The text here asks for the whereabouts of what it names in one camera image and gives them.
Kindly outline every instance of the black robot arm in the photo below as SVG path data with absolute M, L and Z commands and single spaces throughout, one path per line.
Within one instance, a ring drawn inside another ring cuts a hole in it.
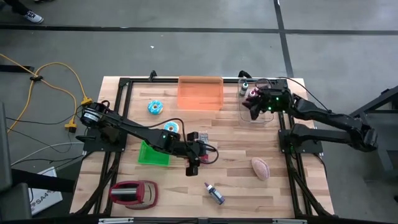
M 187 176 L 198 175 L 200 158 L 206 154 L 207 147 L 198 139 L 198 133 L 189 133 L 187 138 L 164 129 L 150 129 L 129 119 L 123 118 L 117 112 L 109 109 L 109 104 L 92 103 L 81 112 L 80 121 L 89 128 L 101 132 L 101 140 L 107 144 L 117 144 L 119 132 L 126 132 L 139 139 L 156 151 L 188 159 Z
M 363 152 L 377 149 L 377 133 L 367 122 L 359 118 L 321 109 L 314 103 L 291 94 L 283 84 L 270 83 L 256 87 L 255 92 L 254 96 L 249 96 L 243 102 L 243 105 L 250 109 L 252 119 L 257 119 L 260 112 L 286 112 L 294 118 L 314 120 L 344 130 L 310 129 L 304 124 L 294 124 L 287 136 L 287 140 L 293 146 L 299 146 L 307 140 L 318 140 L 348 144 Z

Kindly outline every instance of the white sneaker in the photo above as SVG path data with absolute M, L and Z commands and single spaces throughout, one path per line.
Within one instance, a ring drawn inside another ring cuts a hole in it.
M 25 19 L 27 19 L 33 23 L 36 23 L 36 24 L 40 24 L 44 20 L 43 17 L 37 15 L 36 13 L 34 13 L 32 11 L 27 12 L 27 14 L 24 15 L 24 17 L 25 17 Z

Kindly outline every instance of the floor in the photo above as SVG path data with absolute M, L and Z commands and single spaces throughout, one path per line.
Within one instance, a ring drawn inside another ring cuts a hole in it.
M 93 32 L 0 30 L 0 53 L 36 68 L 63 62 L 80 74 L 86 94 L 96 99 L 105 75 L 209 75 L 235 77 L 240 70 L 256 77 L 304 78 L 308 89 L 329 108 L 350 113 L 398 83 L 398 2 L 395 0 L 56 0 L 36 5 L 23 1 L 45 18 L 47 26 L 93 26 Z M 280 4 L 281 14 L 276 13 Z M 2 24 L 24 24 L 23 18 L 2 7 Z M 112 27 L 114 32 L 103 32 Z M 221 28 L 204 33 L 169 29 L 123 30 L 120 27 Z M 306 30 L 285 34 L 275 30 Z M 314 34 L 311 30 L 360 30 Z M 78 83 L 68 70 L 49 67 L 42 72 L 54 85 L 81 99 Z M 24 107 L 28 75 L 2 73 L 0 99 L 9 117 Z M 72 100 L 42 83 L 34 86 L 25 120 L 56 122 L 73 113 Z M 47 144 L 68 142 L 63 124 L 18 124 L 15 130 Z M 318 128 L 328 128 L 318 124 Z M 84 128 L 78 126 L 77 134 Z M 9 135 L 11 160 L 44 147 Z M 398 222 L 398 183 L 365 183 L 363 177 L 379 167 L 375 153 L 324 143 L 324 160 L 335 213 L 344 218 Z M 66 151 L 68 146 L 60 146 Z M 79 156 L 81 145 L 64 154 L 44 150 L 35 158 Z M 38 172 L 61 162 L 25 162 L 18 169 Z

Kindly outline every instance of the wooden table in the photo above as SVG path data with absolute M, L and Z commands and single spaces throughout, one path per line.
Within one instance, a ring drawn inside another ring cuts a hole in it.
M 120 77 L 104 77 L 98 101 L 109 100 L 114 105 Z M 288 80 L 292 93 L 307 98 L 303 88 Z M 154 208 L 130 210 L 113 205 L 113 217 L 230 217 L 272 218 L 294 217 L 285 157 L 279 152 L 277 114 L 263 127 L 242 126 L 238 116 L 237 85 L 224 84 L 224 106 L 221 111 L 181 111 L 177 109 L 176 83 L 135 83 L 132 89 L 128 118 L 143 125 L 178 117 L 184 120 L 186 132 L 207 131 L 209 143 L 218 148 L 220 158 L 211 165 L 201 165 L 199 175 L 185 176 L 185 162 L 170 157 L 168 167 L 144 166 L 137 163 L 141 140 L 129 136 L 122 154 L 118 182 L 125 180 L 151 180 L 159 185 L 159 201 Z M 120 114 L 123 110 L 123 94 Z M 164 104 L 158 116 L 147 112 L 147 104 L 160 100 Z M 296 120 L 313 127 L 313 121 Z M 82 165 L 76 185 L 71 212 L 77 211 L 89 199 L 100 179 L 103 152 L 92 153 Z M 266 181 L 259 180 L 251 159 L 264 159 L 271 171 Z M 318 201 L 333 213 L 328 183 L 320 161 L 313 155 L 303 154 L 307 184 Z M 204 182 L 215 186 L 225 197 L 217 205 L 208 195 Z M 108 196 L 104 191 L 102 209 Z M 300 208 L 304 211 L 302 193 L 298 191 Z

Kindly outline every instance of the sticker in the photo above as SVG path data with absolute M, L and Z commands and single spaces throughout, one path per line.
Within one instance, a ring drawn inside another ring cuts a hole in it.
M 89 114 L 89 113 L 85 113 L 84 117 L 98 121 L 98 118 L 96 116 Z

